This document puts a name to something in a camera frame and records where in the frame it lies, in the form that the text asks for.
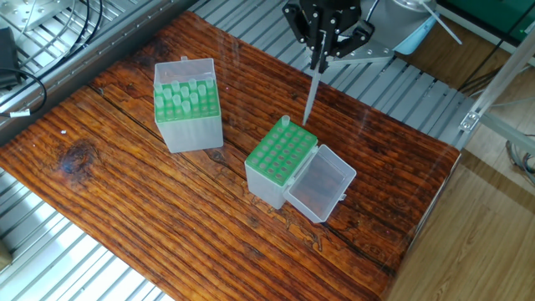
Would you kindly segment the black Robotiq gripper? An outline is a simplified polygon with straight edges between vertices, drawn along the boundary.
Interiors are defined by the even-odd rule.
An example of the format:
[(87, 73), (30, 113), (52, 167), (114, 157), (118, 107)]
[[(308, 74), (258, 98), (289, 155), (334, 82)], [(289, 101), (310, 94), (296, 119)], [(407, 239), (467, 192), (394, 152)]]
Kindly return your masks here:
[[(296, 40), (311, 51), (310, 68), (323, 73), (332, 64), (360, 64), (366, 61), (363, 54), (352, 53), (366, 45), (375, 26), (367, 21), (359, 21), (362, 15), (360, 0), (301, 0), (300, 3), (285, 3), (283, 15), (287, 19)], [(324, 42), (324, 33), (331, 19), (336, 24), (329, 27)], [(355, 25), (347, 36), (341, 31)]]

